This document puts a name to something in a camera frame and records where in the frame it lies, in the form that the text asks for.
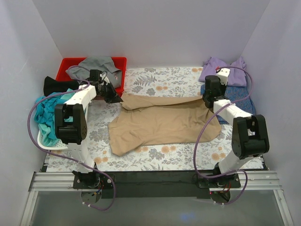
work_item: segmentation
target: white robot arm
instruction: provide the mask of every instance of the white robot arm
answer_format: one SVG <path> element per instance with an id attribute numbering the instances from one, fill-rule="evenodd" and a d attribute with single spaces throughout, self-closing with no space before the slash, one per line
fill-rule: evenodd
<path id="1" fill-rule="evenodd" d="M 88 151 L 85 138 L 87 136 L 87 122 L 85 111 L 88 104 L 96 96 L 103 97 L 107 103 L 121 102 L 122 99 L 106 76 L 106 72 L 90 70 L 88 79 L 91 83 L 86 89 L 86 85 L 81 85 L 81 91 L 75 93 L 71 99 L 62 105 L 55 106 L 55 135 L 72 151 L 73 158 L 94 168 L 95 163 Z M 73 122 L 65 122 L 64 119 L 73 117 Z M 92 170 L 78 164 L 78 172 L 88 173 Z"/>
<path id="2" fill-rule="evenodd" d="M 203 100 L 206 107 L 215 113 L 230 104 L 218 115 L 233 127 L 232 151 L 215 166 L 214 174 L 216 175 L 239 170 L 252 158 L 269 151 L 264 117 L 241 110 L 224 96 L 229 74 L 230 69 L 223 68 L 216 75 L 209 75 L 205 78 Z"/>

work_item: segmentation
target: folded clothes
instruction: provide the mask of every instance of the folded clothes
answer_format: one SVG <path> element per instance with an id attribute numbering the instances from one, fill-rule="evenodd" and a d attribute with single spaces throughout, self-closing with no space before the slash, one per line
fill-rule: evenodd
<path id="1" fill-rule="evenodd" d="M 201 86 L 201 95 L 204 94 L 205 91 L 205 85 Z M 225 97 L 228 98 L 230 101 L 239 100 L 242 98 L 245 98 L 248 95 L 248 89 L 247 87 L 236 87 L 236 86 L 227 86 Z M 250 98 L 247 98 L 246 100 L 239 101 L 235 103 L 237 107 L 244 110 L 245 112 L 248 112 L 250 114 L 256 114 L 256 109 L 253 104 L 253 101 Z M 221 116 L 217 116 L 218 121 L 220 124 L 228 124 L 226 120 L 224 120 Z"/>
<path id="2" fill-rule="evenodd" d="M 52 93 L 63 93 L 68 89 L 76 90 L 79 88 L 79 83 L 75 80 L 72 81 L 56 81 L 47 76 L 44 80 L 44 95 L 49 96 Z"/>
<path id="3" fill-rule="evenodd" d="M 230 64 L 234 67 L 239 67 L 242 69 L 246 69 L 246 64 L 244 62 L 243 57 L 241 56 L 237 61 Z M 205 77 L 207 75 L 216 75 L 215 69 L 217 67 L 226 67 L 229 66 L 227 63 L 222 60 L 211 57 L 209 60 L 205 61 L 205 65 L 203 67 L 201 76 L 199 77 L 199 81 L 205 81 Z M 230 68 L 230 75 L 228 77 L 228 86 L 246 86 L 246 75 L 242 70 L 236 68 Z"/>
<path id="4" fill-rule="evenodd" d="M 55 136 L 55 106 L 57 104 L 65 103 L 73 95 L 74 93 L 69 93 L 49 98 L 47 100 L 44 100 L 37 106 L 34 120 L 38 123 L 39 130 L 43 135 L 42 143 L 44 146 L 51 147 L 58 142 L 58 139 Z M 45 97 L 39 97 L 36 102 L 40 101 L 43 98 Z M 65 121 L 73 121 L 73 118 L 70 117 L 68 119 L 65 119 Z"/>
<path id="5" fill-rule="evenodd" d="M 109 123 L 112 152 L 122 156 L 141 145 L 195 143 L 204 124 L 213 115 L 202 97 L 145 97 L 124 93 L 119 117 Z M 221 132 L 216 117 L 200 142 Z"/>
<path id="6" fill-rule="evenodd" d="M 79 66 L 91 69 L 98 69 L 100 71 L 106 71 L 109 81 L 114 88 L 121 86 L 122 71 L 115 67 L 115 64 L 111 57 L 108 56 L 90 56 L 79 63 Z M 83 68 L 71 68 L 67 72 L 72 79 L 85 80 L 90 77 L 89 71 Z"/>

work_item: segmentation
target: gray cloth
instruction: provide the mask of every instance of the gray cloth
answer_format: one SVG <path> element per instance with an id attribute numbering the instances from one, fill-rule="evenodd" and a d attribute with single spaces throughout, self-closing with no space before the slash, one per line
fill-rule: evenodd
<path id="1" fill-rule="evenodd" d="M 106 71 L 108 73 L 107 77 L 112 83 L 114 88 L 121 86 L 122 71 L 115 67 L 114 62 L 109 56 L 90 56 L 79 63 L 79 66 L 85 67 L 89 70 L 98 69 L 100 71 Z M 69 70 L 70 77 L 72 79 L 87 79 L 90 74 L 87 70 L 83 68 L 71 68 Z"/>

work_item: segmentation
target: black cloth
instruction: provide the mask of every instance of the black cloth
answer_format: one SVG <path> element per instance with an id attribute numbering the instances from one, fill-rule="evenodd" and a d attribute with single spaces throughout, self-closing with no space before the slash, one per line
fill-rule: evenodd
<path id="1" fill-rule="evenodd" d="M 44 80 L 44 95 L 48 95 L 54 92 L 66 92 L 67 89 L 76 90 L 79 88 L 79 83 L 75 80 L 72 81 L 56 81 L 49 76 Z"/>

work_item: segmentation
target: floral fabric surface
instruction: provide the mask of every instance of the floral fabric surface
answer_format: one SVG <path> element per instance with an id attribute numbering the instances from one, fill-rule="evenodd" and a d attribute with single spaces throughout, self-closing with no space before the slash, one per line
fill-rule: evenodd
<path id="1" fill-rule="evenodd" d="M 154 97 L 190 97 L 200 95 L 202 82 L 198 78 L 201 67 L 138 68 L 126 72 L 125 92 Z M 138 147 L 118 157 L 111 152 L 108 124 L 120 113 L 120 104 L 106 104 L 94 100 L 88 110 L 86 138 L 92 158 L 101 171 L 193 170 L 195 144 L 169 144 Z M 211 142 L 199 143 L 197 166 L 200 170 L 213 169 L 231 151 L 230 125 L 222 125 L 222 132 Z M 70 151 L 55 151 L 72 157 Z M 71 172 L 77 164 L 50 156 L 47 172 Z M 262 169 L 262 158 L 254 158 L 244 169 Z"/>

